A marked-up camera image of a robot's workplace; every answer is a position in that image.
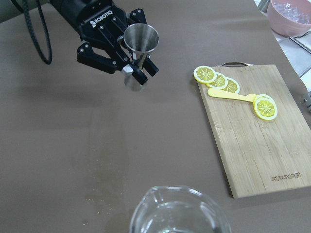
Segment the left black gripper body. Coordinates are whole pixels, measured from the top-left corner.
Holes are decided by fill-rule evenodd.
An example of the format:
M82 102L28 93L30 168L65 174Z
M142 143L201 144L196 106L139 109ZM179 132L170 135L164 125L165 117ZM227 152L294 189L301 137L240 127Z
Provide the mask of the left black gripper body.
M123 52L119 40L131 20L112 0L51 0L82 41L106 52Z

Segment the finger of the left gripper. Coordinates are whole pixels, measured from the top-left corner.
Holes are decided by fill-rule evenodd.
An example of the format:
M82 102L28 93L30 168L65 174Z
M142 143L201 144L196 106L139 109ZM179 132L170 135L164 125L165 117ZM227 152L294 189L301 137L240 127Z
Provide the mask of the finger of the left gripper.
M125 75L133 76L140 85L144 85L148 81L147 76L136 65L128 62L123 65L116 59L96 54L88 42L84 42L77 49L77 61L109 74L114 74L117 70L123 71Z
M133 24L128 26L128 46L131 51L133 62L147 71L151 76L158 72L158 67L151 61L151 53L156 49L159 42L157 30L147 23L142 9L136 9L129 15Z

